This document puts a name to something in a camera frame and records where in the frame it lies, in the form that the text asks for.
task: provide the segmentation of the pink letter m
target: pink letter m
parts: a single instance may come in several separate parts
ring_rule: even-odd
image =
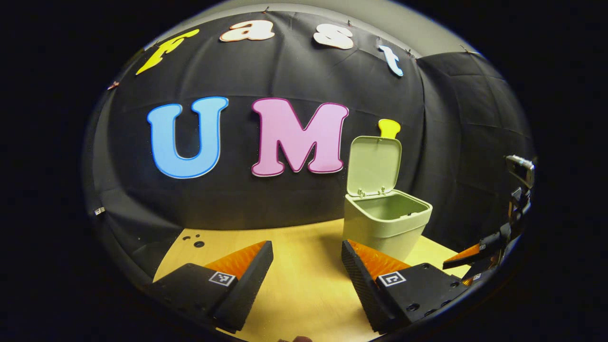
[[[314,146],[314,159],[308,164],[308,170],[331,173],[344,167],[340,160],[340,140],[348,108],[323,103],[304,129],[285,99],[260,99],[252,108],[260,115],[260,159],[251,168],[254,175],[268,177],[283,173],[285,165],[278,161],[279,144],[294,172],[300,172]]]

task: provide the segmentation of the wooden table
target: wooden table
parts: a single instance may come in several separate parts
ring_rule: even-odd
[[[353,284],[342,265],[344,220],[287,228],[208,231],[185,229],[167,252],[154,281],[185,263],[200,266],[263,240],[272,241],[274,261],[260,287],[245,326],[234,335],[251,342],[291,341],[306,336],[313,342],[369,341],[372,331]],[[203,247],[194,243],[203,241]],[[441,269],[456,252],[420,237],[404,260],[428,262]],[[449,270],[462,277],[469,266]]]

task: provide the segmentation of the trash bin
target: trash bin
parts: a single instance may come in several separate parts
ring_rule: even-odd
[[[397,139],[360,136],[351,144],[343,238],[405,260],[433,206],[395,189],[401,165]]]

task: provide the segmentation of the open lid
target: open lid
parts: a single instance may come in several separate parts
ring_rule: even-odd
[[[358,136],[350,145],[346,189],[351,196],[392,191],[401,165],[401,143],[379,136]]]

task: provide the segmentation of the blue letter u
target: blue letter u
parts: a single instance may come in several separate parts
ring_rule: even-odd
[[[213,96],[192,104],[198,113],[200,149],[196,156],[183,158],[175,147],[175,118],[182,113],[178,104],[160,106],[148,114],[152,131],[152,157],[156,167],[169,177],[194,178],[204,175],[219,160],[219,114],[228,106],[225,97]]]

